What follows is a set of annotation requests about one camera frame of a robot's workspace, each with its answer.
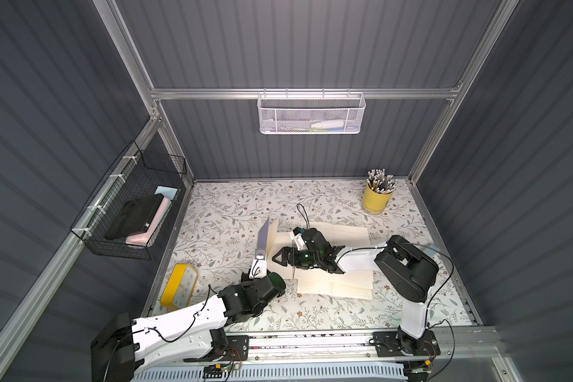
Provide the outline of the purple cover notebook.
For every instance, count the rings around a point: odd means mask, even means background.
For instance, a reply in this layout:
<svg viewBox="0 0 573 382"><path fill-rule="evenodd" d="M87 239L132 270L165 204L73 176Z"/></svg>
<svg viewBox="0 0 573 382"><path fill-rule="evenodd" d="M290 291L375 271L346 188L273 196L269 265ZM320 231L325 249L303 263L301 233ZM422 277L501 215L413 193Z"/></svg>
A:
<svg viewBox="0 0 573 382"><path fill-rule="evenodd" d="M267 218L262 227L259 229L255 254L256 260L265 261L267 258L267 241L270 223L270 218Z"/></svg>

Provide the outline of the cream lined notebook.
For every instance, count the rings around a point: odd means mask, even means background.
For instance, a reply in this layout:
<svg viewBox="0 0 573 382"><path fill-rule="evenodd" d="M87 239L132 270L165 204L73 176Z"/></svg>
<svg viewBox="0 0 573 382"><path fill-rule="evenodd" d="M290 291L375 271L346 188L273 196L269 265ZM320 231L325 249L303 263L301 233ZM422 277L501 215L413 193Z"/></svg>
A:
<svg viewBox="0 0 573 382"><path fill-rule="evenodd" d="M320 221L313 221L311 227L323 234L326 241L334 247L353 250L371 245L368 229L364 227ZM280 275L286 281L295 281L296 292L299 294L323 294L337 299L373 299L374 271L344 271L341 269L341 266L346 264L346 258L343 256L334 256L329 261L332 265L330 269L302 269L288 264L279 255L279 251L285 248L287 252L294 253L298 250L293 236L293 232L280 232L277 224L270 225L267 250L269 272Z"/></svg>

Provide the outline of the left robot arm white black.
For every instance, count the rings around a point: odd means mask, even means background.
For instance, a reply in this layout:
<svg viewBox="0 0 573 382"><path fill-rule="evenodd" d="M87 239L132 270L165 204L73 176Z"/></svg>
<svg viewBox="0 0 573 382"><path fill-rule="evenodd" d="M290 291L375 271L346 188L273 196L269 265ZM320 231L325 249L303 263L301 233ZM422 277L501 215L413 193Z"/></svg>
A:
<svg viewBox="0 0 573 382"><path fill-rule="evenodd" d="M130 381L140 372L172 361L213 361L229 342L224 328L260 316L286 291L283 278L269 272L243 277L203 302L167 314L132 318L114 316L90 345L93 381Z"/></svg>

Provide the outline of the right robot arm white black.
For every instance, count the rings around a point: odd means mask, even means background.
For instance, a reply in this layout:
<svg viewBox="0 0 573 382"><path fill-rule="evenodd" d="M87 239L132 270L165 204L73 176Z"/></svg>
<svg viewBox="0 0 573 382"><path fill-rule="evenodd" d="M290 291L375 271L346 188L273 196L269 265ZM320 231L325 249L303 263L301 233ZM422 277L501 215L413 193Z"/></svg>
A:
<svg viewBox="0 0 573 382"><path fill-rule="evenodd" d="M413 243L399 235L383 244L367 247L334 246L318 229L297 228L290 233L292 247L283 247L272 263L299 270L319 269L329 274L380 272L402 297L402 319L394 338L381 350L423 356L434 334L428 329L429 291L436 282L438 264Z"/></svg>

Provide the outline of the yellow framed box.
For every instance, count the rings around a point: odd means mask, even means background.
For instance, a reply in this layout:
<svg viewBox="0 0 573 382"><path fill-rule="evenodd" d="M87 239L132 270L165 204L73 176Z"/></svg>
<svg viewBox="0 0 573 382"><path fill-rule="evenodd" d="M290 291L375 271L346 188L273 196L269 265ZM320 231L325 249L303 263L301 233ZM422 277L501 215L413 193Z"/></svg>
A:
<svg viewBox="0 0 573 382"><path fill-rule="evenodd" d="M161 307L168 312L188 307L197 277L197 270L192 265L176 264L160 299Z"/></svg>

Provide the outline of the yellow pencil cup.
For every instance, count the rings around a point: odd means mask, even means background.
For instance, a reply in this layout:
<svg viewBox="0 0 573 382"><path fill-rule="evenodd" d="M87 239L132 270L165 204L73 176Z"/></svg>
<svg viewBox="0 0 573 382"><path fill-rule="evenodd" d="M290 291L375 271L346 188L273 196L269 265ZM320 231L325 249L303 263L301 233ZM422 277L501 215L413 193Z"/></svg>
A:
<svg viewBox="0 0 573 382"><path fill-rule="evenodd" d="M362 198L362 206L365 211L372 215L379 215L381 214L388 202L392 199L393 194L379 194L373 191L369 186L366 186L363 198Z"/></svg>

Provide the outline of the bundle of pencils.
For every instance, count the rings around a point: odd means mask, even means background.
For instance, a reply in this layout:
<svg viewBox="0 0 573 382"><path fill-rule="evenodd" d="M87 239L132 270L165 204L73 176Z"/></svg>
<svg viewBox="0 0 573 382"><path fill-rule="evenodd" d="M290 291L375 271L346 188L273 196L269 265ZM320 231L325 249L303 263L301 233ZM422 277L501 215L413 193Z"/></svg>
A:
<svg viewBox="0 0 573 382"><path fill-rule="evenodd" d="M367 185L376 194L392 194L396 189L396 180L385 169L368 171Z"/></svg>

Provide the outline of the light blue sticky notes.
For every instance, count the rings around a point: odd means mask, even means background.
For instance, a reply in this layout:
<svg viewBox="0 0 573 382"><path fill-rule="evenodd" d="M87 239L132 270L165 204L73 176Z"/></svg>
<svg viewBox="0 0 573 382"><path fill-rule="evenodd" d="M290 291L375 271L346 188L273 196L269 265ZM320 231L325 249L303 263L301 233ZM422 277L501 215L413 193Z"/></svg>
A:
<svg viewBox="0 0 573 382"><path fill-rule="evenodd" d="M163 197L172 201L177 196L178 188L158 186L154 193L161 194Z"/></svg>

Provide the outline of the white tube in basket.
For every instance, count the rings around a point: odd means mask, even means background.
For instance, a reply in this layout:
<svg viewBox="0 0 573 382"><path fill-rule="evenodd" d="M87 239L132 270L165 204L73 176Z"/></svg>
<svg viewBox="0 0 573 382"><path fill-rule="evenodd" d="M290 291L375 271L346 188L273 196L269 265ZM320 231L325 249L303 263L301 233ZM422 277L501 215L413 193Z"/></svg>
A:
<svg viewBox="0 0 573 382"><path fill-rule="evenodd" d="M345 129L345 120L343 119L331 119L323 120L311 124L313 130L326 130L326 131L343 131Z"/></svg>

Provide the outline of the black pouch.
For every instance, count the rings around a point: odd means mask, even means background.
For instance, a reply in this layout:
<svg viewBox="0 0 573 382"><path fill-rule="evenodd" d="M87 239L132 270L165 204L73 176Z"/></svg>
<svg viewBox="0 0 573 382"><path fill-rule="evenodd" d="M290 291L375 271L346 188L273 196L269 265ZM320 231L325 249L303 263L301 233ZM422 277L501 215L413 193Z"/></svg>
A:
<svg viewBox="0 0 573 382"><path fill-rule="evenodd" d="M161 194L154 194L126 202L111 222L104 238L116 240L146 232L162 199Z"/></svg>

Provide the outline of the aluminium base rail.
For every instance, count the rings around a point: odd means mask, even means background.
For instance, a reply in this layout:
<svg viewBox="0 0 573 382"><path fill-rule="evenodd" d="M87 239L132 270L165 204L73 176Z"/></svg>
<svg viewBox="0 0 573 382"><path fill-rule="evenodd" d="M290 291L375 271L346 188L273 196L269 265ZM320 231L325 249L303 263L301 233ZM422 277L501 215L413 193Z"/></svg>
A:
<svg viewBox="0 0 573 382"><path fill-rule="evenodd" d="M230 334L223 329L186 334L176 342L158 341L154 350L143 345L143 333L122 341L112 361L124 361L136 372L174 362L296 361L388 358L418 361L498 357L505 347L491 327L436 326L419 345L399 340L394 329L321 330Z"/></svg>

